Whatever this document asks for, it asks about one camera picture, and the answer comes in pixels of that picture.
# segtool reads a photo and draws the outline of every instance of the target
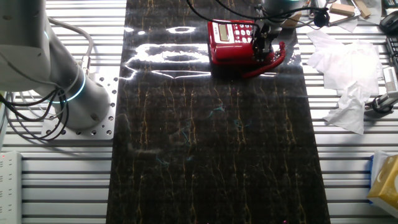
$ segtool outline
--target electrical outlet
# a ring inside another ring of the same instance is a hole
[[[0,224],[22,222],[22,156],[0,153]]]

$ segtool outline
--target crumpled paper towel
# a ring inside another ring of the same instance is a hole
[[[357,134],[363,134],[365,101],[371,96],[370,91],[358,82],[348,87],[338,101],[338,108],[329,111],[323,119]]]
[[[347,4],[347,0],[341,0],[341,3]],[[369,11],[371,12],[371,15],[366,19],[362,18],[361,16],[359,18],[371,22],[373,24],[379,24],[382,13],[381,0],[363,0],[363,3],[365,3],[365,5],[368,7]],[[357,25],[358,25],[358,19],[352,19],[342,24],[338,24],[339,27],[349,32],[354,32]]]
[[[324,119],[363,134],[364,104],[379,94],[378,79],[383,76],[377,48],[360,40],[344,45],[320,30],[307,35],[316,47],[307,64],[323,73],[325,88],[343,92],[339,108]]]

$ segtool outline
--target black device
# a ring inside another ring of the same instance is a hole
[[[394,66],[396,71],[398,71],[398,38],[387,38],[386,43],[388,54],[390,56],[390,61],[392,62],[392,65]]]
[[[379,27],[385,34],[398,34],[398,11],[394,11],[384,18]]]

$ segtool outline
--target tissue box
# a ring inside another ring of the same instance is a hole
[[[369,191],[368,199],[398,218],[398,155],[386,159]]]

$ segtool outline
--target red telephone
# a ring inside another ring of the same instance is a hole
[[[254,59],[252,49],[252,26],[234,24],[254,24],[254,21],[227,21],[231,24],[208,23],[209,56],[212,67],[221,71],[231,69],[239,71],[243,78],[251,78],[275,68],[285,59],[285,44],[279,43],[280,56],[274,60],[275,54],[271,52],[264,61]]]

